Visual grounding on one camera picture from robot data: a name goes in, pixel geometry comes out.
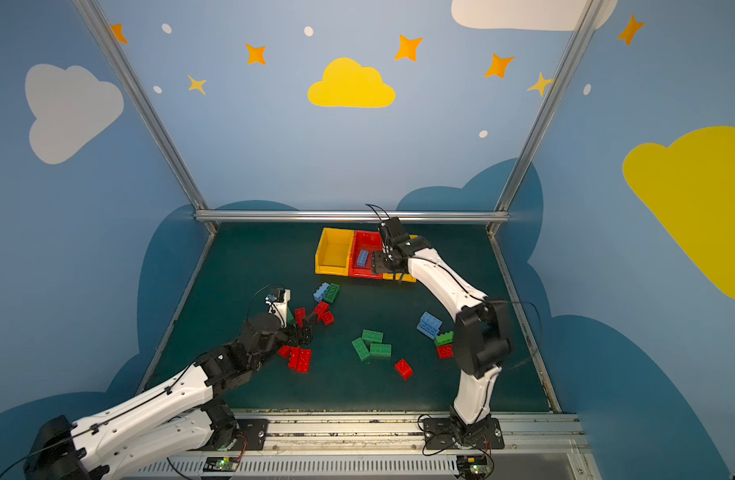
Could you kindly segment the large light blue brick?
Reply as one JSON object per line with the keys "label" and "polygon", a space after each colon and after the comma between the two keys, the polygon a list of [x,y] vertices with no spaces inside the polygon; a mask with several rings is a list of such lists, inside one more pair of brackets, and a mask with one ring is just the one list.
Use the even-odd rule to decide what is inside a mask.
{"label": "large light blue brick", "polygon": [[419,323],[417,323],[417,331],[427,336],[427,338],[435,340],[439,336],[439,332],[441,332],[441,326],[443,326],[443,322],[439,318],[436,318],[429,312],[425,312],[421,315]]}

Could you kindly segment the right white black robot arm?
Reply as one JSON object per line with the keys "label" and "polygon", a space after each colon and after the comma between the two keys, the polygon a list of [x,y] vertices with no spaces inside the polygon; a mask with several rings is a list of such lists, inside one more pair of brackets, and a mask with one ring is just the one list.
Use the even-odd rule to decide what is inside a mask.
{"label": "right white black robot arm", "polygon": [[423,237],[411,236],[401,220],[379,220],[381,250],[373,253],[375,274],[409,275],[421,282],[453,320],[453,358],[461,370],[451,422],[462,432],[491,418],[491,397],[503,363],[513,353],[507,302],[491,299],[465,281]]}

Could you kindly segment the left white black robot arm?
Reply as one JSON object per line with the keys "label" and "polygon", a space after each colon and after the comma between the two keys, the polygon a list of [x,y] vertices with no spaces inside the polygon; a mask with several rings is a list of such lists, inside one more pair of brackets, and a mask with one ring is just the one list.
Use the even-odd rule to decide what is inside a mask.
{"label": "left white black robot arm", "polygon": [[173,378],[103,412],[61,415],[37,433],[23,461],[27,479],[120,479],[152,462],[201,448],[231,450],[241,438],[223,397],[247,384],[278,352],[307,345],[319,316],[288,307],[276,290],[241,334],[190,362]]}

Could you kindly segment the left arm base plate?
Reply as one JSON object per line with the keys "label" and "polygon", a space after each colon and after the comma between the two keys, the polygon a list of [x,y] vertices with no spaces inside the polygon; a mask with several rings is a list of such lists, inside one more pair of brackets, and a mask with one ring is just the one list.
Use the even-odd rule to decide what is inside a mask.
{"label": "left arm base plate", "polygon": [[206,451],[259,451],[265,444],[267,419],[235,419],[219,426],[203,446]]}

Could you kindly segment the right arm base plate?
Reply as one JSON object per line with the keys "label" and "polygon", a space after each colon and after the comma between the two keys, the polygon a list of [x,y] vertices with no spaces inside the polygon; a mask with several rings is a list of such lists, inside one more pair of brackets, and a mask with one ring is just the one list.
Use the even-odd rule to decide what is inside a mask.
{"label": "right arm base plate", "polygon": [[421,433],[425,440],[425,450],[501,450],[505,448],[505,438],[501,424],[495,418],[485,418],[473,425],[465,425],[451,418],[423,418]]}

